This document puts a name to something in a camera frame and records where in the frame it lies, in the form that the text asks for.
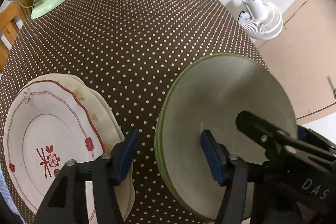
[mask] white fan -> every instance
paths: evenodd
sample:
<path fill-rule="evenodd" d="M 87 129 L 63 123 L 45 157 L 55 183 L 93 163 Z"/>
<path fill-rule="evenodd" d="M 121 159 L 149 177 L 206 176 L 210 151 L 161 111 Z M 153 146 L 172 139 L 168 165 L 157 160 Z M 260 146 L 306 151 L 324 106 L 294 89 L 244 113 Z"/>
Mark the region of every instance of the white fan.
<path fill-rule="evenodd" d="M 279 8 L 268 0 L 242 0 L 247 12 L 238 22 L 254 39 L 268 40 L 276 37 L 282 30 L 283 20 Z"/>

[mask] brown tablecloth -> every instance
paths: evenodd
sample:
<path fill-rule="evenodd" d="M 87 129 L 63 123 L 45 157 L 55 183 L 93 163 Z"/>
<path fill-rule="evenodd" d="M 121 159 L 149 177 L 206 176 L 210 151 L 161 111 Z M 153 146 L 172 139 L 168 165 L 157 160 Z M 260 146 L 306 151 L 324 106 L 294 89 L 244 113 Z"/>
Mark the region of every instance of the brown tablecloth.
<path fill-rule="evenodd" d="M 189 64 L 216 52 L 235 52 L 264 65 L 218 0 L 67 0 L 41 18 L 28 19 L 0 82 L 0 162 L 26 222 L 34 215 L 9 177 L 3 127 L 19 90 L 39 75 L 58 72 L 77 75 L 100 92 L 124 134 L 140 129 L 135 203 L 126 222 L 203 223 L 174 199 L 160 177 L 154 133 L 172 82 Z"/>

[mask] green-rimmed plate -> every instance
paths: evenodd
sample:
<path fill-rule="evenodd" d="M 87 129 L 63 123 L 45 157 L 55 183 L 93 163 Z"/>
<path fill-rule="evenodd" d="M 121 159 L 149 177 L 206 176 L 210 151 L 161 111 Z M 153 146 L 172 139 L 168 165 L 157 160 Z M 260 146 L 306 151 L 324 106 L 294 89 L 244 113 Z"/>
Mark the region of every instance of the green-rimmed plate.
<path fill-rule="evenodd" d="M 173 83 L 155 131 L 155 155 L 169 190 L 189 211 L 216 219 L 225 188 L 218 186 L 200 144 L 210 129 L 217 142 L 248 162 L 261 164 L 265 150 L 239 132 L 235 120 L 248 110 L 297 138 L 292 105 L 278 81 L 255 61 L 237 54 L 215 54 L 186 68 Z M 248 186 L 244 218 L 251 215 Z"/>

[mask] stack of plates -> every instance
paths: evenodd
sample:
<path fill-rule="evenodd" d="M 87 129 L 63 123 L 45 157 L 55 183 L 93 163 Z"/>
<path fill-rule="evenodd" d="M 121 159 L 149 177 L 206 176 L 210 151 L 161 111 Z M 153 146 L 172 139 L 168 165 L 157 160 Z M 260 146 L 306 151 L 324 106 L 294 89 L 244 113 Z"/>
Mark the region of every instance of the stack of plates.
<path fill-rule="evenodd" d="M 29 82 L 14 99 L 4 127 L 4 154 L 13 184 L 36 213 L 69 159 L 95 160 L 124 140 L 104 98 L 74 75 L 48 74 Z M 125 220 L 134 204 L 132 167 L 115 195 Z M 92 182 L 86 184 L 90 224 L 97 223 Z"/>
<path fill-rule="evenodd" d="M 255 61 L 237 54 L 203 57 L 173 83 L 155 131 L 155 156 L 162 178 L 190 212 L 215 220 L 225 187 L 211 176 L 200 143 L 209 129 L 216 141 L 247 162 L 262 164 L 265 150 L 238 131 L 236 117 L 248 110 L 297 138 L 292 105 L 278 81 Z M 248 185 L 244 219 L 251 215 Z"/>

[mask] power cord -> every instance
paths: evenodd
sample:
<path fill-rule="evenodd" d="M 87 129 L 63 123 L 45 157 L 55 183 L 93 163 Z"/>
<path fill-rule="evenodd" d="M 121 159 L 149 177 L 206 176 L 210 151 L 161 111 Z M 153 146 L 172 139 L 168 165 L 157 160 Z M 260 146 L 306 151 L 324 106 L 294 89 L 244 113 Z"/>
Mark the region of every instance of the power cord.
<path fill-rule="evenodd" d="M 244 10 L 242 10 L 242 11 L 239 13 L 239 16 L 238 16 L 237 22 L 238 22 L 238 20 L 240 19 L 240 15 L 241 15 L 242 13 L 245 13 L 245 11 L 244 11 Z"/>
<path fill-rule="evenodd" d="M 36 0 L 33 1 L 33 5 L 31 5 L 31 6 L 24 6 L 24 5 L 20 2 L 20 0 L 18 0 L 19 4 L 20 4 L 21 7 L 23 7 L 23 8 L 31 8 L 31 7 L 34 7 L 34 6 L 37 4 L 37 3 L 35 3 L 35 1 L 36 1 Z"/>

